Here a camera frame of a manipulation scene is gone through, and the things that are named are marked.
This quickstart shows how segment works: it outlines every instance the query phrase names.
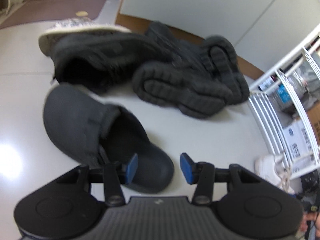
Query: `white shelf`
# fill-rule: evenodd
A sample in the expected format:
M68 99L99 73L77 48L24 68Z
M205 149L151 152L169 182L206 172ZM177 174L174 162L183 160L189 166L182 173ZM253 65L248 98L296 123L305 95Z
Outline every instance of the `white shelf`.
M295 47L290 53L288 53L284 58L282 58L277 64L275 64L269 71L267 71L263 76L261 76L250 86L250 107L263 134L269 152L273 155L284 153L285 159L283 161L283 164L287 168L291 168L292 165L298 160L302 160L303 158L310 158L310 156L313 156L312 160L314 161L310 162L307 167L297 171L292 171L291 179L301 177L304 174L320 168L319 146L313 133L312 126L298 95L296 94L293 86L288 81L288 77L301 66L304 60L306 60L310 64L320 81L320 68L311 57L311 54L315 52L316 49L320 46L320 39L317 40L309 50L306 49L306 47L308 47L310 43L317 36L319 36L319 32L320 25L318 25L297 47ZM289 70L287 70L285 74L279 71L280 68L285 69L287 66L292 64L292 62L294 62L295 59L301 54L303 55L303 57L298 60ZM278 77L278 80L265 91L259 91L257 89L258 86L271 75L276 75ZM302 120L303 126L311 144L311 151L304 153L303 156L295 160L291 158L282 125L268 97L268 95L274 92L280 84L284 86L287 93L289 94L292 103Z

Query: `wooden baseboard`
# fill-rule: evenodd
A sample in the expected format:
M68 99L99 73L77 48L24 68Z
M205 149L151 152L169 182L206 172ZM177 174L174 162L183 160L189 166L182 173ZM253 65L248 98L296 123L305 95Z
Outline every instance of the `wooden baseboard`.
M125 26L130 30L132 30L133 32L141 33L141 34L143 34L147 30L149 23L150 23L149 20L123 15L123 14L120 14L119 12L116 18L116 24ZM170 26L169 28L172 31L173 35L178 39L187 40L194 44L200 44L203 40L203 38L199 36L193 35L191 33L187 33L180 29L170 27ZM251 64L250 62L246 61L241 57L238 57L238 65L239 65L240 71L244 75L254 80L257 80L259 77L261 77L264 74L262 70L260 70L259 68L257 68L256 66L254 66L253 64Z

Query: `shoe sole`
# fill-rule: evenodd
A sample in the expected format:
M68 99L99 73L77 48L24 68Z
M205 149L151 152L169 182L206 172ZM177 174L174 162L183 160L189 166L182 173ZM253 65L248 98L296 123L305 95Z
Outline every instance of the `shoe sole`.
M51 48L57 41L70 33L89 33L94 35L106 35L117 32L130 33L131 31L120 25L91 25L91 26L73 26L56 29L48 29L39 37L39 48L47 57L50 56Z
M142 65L133 75L132 88L143 101L174 104L183 114L199 119L219 112L232 97L231 90L219 82L160 62Z
M212 36L202 42L201 48L201 60L207 71L218 72L221 82L234 94L228 104L235 105L245 102L250 91L238 68L237 55L232 44L224 37Z

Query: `white sneaker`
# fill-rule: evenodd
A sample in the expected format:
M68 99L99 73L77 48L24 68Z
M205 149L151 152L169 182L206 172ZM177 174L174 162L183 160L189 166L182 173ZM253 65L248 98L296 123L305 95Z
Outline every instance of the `white sneaker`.
M265 155L254 162L256 175L277 186L279 189L294 195L294 190L290 187L291 170L282 166L284 155Z
M62 37L70 33L90 33L105 35L110 33L131 31L123 26L114 24L97 24L89 18L71 18L56 22L52 27L44 31L39 37L39 48L46 56L50 55L51 48Z

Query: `white tile floor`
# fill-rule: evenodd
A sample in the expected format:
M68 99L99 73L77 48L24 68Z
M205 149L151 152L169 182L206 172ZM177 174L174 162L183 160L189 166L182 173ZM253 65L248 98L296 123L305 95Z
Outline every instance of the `white tile floor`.
M118 0L107 0L97 22L113 22L118 5ZM34 23L0 30L0 240L19 239L13 210L22 197L77 166L51 143L42 123L53 64L40 52L37 38L51 24ZM140 101L130 85L115 88L97 99L130 109L150 140L172 158L176 171L163 195L192 196L194 187L184 181L179 169L182 152L195 161L212 162L216 167L239 163L250 170L255 158L268 153L246 103L230 106L201 121L184 116L175 108ZM92 192L103 199L101 186L94 186ZM224 185L216 186L215 199L225 192ZM124 193L127 200L131 195L140 195L126 188Z

